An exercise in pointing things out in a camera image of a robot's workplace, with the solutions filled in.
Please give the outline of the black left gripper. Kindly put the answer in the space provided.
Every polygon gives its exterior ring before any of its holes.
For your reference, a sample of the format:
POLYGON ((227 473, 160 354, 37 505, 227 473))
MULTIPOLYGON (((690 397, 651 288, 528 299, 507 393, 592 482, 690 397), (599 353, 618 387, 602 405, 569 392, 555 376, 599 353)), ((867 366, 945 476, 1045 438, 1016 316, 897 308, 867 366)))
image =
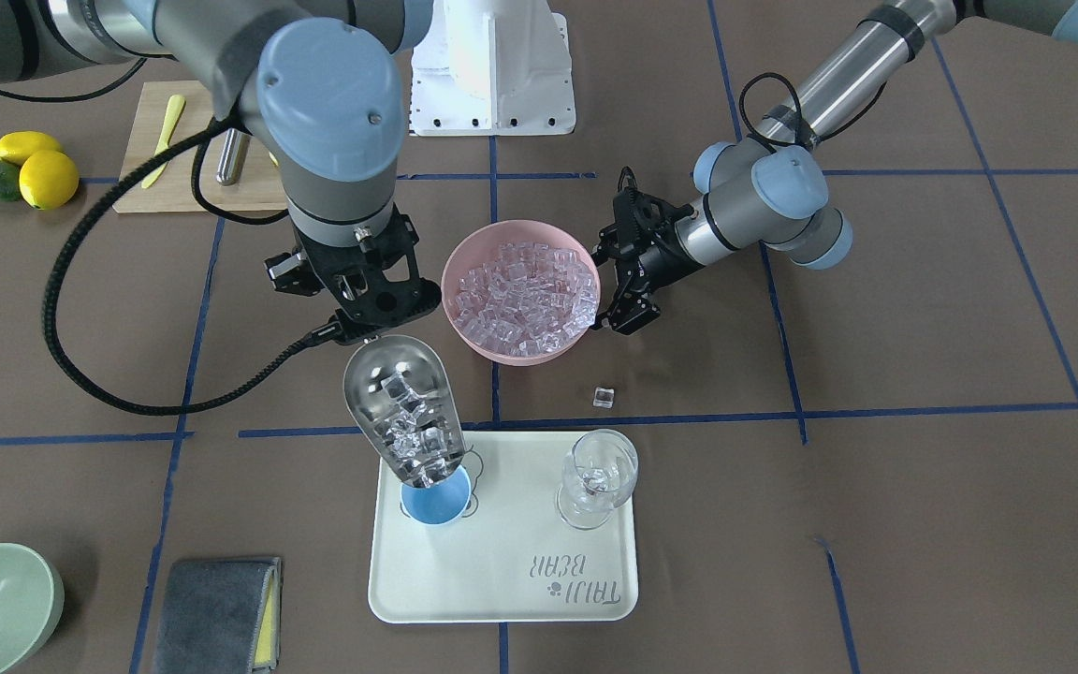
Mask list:
POLYGON ((675 206, 640 192, 630 167, 619 173, 617 189, 612 225, 599 231, 599 242, 591 252, 595 265, 612 261, 616 298, 596 315, 593 329, 634 334, 662 315, 650 293, 705 265, 686 252, 677 235, 677 223, 696 214, 692 205, 675 206))

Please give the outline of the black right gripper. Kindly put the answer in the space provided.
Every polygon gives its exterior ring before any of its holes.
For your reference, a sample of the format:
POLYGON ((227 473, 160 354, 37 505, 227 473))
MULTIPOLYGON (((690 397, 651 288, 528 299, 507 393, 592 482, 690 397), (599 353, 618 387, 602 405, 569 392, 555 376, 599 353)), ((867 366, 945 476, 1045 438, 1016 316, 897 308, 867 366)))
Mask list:
POLYGON ((416 265, 414 222, 398 209, 381 233, 354 246, 329 246, 299 230, 296 242, 290 252, 264 261, 270 281, 278 293, 328 291, 344 329, 393 329, 441 306, 441 288, 416 265))

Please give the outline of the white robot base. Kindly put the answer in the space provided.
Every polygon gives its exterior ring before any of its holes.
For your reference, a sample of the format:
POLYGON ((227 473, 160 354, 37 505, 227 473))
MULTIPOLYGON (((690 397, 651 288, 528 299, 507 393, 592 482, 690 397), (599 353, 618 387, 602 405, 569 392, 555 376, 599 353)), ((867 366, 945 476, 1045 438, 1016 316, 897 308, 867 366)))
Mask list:
POLYGON ((568 24, 547 1, 436 1, 412 54, 417 137, 573 133, 568 24))

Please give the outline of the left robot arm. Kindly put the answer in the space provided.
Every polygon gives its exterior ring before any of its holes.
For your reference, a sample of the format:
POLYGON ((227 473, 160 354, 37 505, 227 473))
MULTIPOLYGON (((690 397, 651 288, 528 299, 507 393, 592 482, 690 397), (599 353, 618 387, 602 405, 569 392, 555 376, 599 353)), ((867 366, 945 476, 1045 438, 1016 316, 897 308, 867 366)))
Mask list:
POLYGON ((877 102, 893 74, 934 37, 966 18, 1022 27, 1078 43, 1078 1, 885 1, 869 11, 841 47, 738 142, 706 148, 694 163, 697 200, 675 205, 647 195, 620 171, 613 223, 593 253, 612 263, 617 286, 594 328, 632 334, 659 318, 653 294, 754 244, 803 269, 835 266, 854 240, 829 203, 817 146, 848 128, 877 102))

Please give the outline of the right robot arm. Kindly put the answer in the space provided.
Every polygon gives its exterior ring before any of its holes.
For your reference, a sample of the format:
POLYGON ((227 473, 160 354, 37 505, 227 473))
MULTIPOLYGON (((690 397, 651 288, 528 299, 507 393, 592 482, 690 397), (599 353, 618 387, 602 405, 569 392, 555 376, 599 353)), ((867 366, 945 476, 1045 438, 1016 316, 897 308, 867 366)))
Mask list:
POLYGON ((278 159, 296 248, 270 257, 284 293, 327 291, 348 338, 436 310, 415 228, 393 201, 406 137, 393 56, 430 30, 431 1, 0 1, 0 84, 170 56, 215 120, 278 159))

